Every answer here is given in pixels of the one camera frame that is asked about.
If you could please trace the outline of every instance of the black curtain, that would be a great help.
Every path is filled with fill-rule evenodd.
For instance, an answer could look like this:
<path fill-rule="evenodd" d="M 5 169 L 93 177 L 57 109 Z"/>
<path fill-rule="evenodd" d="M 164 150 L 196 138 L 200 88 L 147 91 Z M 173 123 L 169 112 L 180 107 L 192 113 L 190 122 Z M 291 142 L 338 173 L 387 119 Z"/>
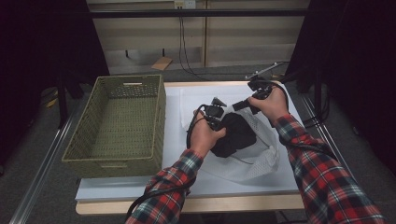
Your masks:
<path fill-rule="evenodd" d="M 34 117 L 40 93 L 56 87 L 59 74 L 72 97 L 79 83 L 108 76 L 92 19 L 60 16 L 87 12 L 85 0 L 6 0 L 0 3 L 0 162 Z"/>
<path fill-rule="evenodd" d="M 286 73 L 309 90 L 321 73 L 333 99 L 396 174 L 396 2 L 311 1 L 335 13 L 306 17 Z"/>

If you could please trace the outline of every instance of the white cloth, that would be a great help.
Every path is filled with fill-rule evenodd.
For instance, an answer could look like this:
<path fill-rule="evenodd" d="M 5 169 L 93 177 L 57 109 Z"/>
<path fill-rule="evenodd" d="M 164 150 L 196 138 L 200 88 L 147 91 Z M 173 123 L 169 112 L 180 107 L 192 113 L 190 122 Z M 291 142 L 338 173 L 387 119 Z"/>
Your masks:
<path fill-rule="evenodd" d="M 247 99 L 251 95 L 249 88 L 233 88 L 231 91 L 217 92 L 210 90 L 205 94 L 189 91 L 180 92 L 180 113 L 182 127 L 187 131 L 192 119 L 192 111 L 199 105 L 209 105 L 213 97 L 218 97 L 226 105 L 232 105 Z M 261 175 L 267 175 L 277 170 L 279 165 L 279 150 L 275 129 L 272 129 L 268 119 L 262 114 L 252 115 L 249 108 L 235 112 L 241 115 L 256 134 L 254 145 L 237 150 L 228 158 L 217 157 L 209 151 L 201 166 L 212 175 L 240 182 Z"/>

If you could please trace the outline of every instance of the basket handle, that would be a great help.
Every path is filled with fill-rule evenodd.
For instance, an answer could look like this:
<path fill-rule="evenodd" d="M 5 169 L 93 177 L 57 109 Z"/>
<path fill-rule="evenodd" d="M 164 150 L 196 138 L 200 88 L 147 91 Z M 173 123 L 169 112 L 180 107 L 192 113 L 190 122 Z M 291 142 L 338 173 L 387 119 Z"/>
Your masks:
<path fill-rule="evenodd" d="M 128 164 L 124 161 L 101 161 L 98 162 L 100 167 L 105 169 L 120 169 L 120 168 L 128 168 Z"/>
<path fill-rule="evenodd" d="M 124 82 L 123 83 L 124 86 L 141 86 L 143 85 L 142 82 Z"/>

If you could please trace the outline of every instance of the metal rail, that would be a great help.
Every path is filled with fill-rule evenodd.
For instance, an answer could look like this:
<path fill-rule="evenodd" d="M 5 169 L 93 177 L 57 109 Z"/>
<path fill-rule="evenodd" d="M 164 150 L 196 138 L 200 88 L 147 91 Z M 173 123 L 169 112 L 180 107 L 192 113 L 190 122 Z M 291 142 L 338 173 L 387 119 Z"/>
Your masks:
<path fill-rule="evenodd" d="M 154 9 L 154 10 L 92 10 L 90 12 L 43 12 L 37 15 L 61 17 L 105 18 L 164 18 L 164 17 L 303 17 L 323 16 L 331 10 L 309 10 L 307 8 L 265 9 Z"/>
<path fill-rule="evenodd" d="M 309 116 L 311 118 L 314 118 L 315 117 L 315 107 L 314 107 L 314 104 L 312 103 L 311 99 L 309 99 L 309 97 L 306 95 L 303 95 L 302 99 L 303 99 L 303 103 L 305 105 L 306 111 L 308 112 Z M 343 164 L 344 168 L 349 171 L 349 173 L 355 179 L 355 181 L 357 181 L 355 176 L 350 171 L 349 166 L 347 165 L 346 161 L 344 160 L 343 155 L 340 152 L 340 149 L 335 144 L 335 142 L 332 139 L 332 136 L 330 135 L 326 126 L 323 123 L 320 123 L 320 124 L 317 124 L 315 127 L 317 128 L 321 138 L 329 144 L 335 157 L 340 161 L 341 164 Z"/>
<path fill-rule="evenodd" d="M 47 176 L 50 172 L 50 168 L 55 160 L 56 154 L 60 150 L 63 145 L 64 139 L 67 136 L 70 126 L 74 123 L 78 118 L 76 117 L 77 111 L 79 111 L 82 107 L 82 103 L 79 102 L 78 105 L 74 108 L 72 115 L 66 121 L 65 125 L 62 129 L 58 129 L 50 147 L 49 151 L 41 162 L 41 165 L 35 174 L 35 178 L 30 184 L 29 189 L 23 195 L 20 204 L 18 205 L 17 210 L 15 211 L 12 219 L 9 221 L 9 224 L 23 224 L 26 223 L 32 209 L 35 205 L 35 202 L 39 196 L 39 193 L 44 188 L 44 184 L 47 180 Z"/>

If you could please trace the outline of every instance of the power cord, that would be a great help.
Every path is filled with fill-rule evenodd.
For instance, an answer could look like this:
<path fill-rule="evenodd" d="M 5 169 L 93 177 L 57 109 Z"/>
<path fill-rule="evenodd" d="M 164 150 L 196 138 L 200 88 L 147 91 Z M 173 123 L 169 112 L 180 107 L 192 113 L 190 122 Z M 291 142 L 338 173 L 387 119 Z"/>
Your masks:
<path fill-rule="evenodd" d="M 246 73 L 210 73 L 210 72 L 196 73 L 196 72 L 194 72 L 191 69 L 191 66 L 190 66 L 190 63 L 189 63 L 189 59 L 188 59 L 188 56 L 187 56 L 186 40 L 185 40 L 185 33 L 184 33 L 184 21 L 183 21 L 182 17 L 179 17 L 179 23 L 180 23 L 180 39 L 179 39 L 178 58 L 179 58 L 179 62 L 180 62 L 181 68 L 185 72 L 187 72 L 189 74 L 192 74 L 192 75 L 194 75 L 194 76 L 196 76 L 196 77 L 198 77 L 198 78 L 200 78 L 202 80 L 205 80 L 205 81 L 211 81 L 211 80 L 209 80 L 207 78 L 204 78 L 204 77 L 199 77 L 199 76 L 204 76 L 204 75 L 241 75 L 241 76 L 250 76 L 250 75 L 252 75 L 252 73 L 248 73 L 248 72 L 246 72 Z M 186 59 L 186 64 L 187 64 L 187 68 L 188 69 L 186 67 L 184 67 L 184 65 L 183 65 L 183 63 L 181 61 L 181 50 L 182 50 L 182 48 L 183 48 L 183 51 L 184 51 L 184 57 Z"/>

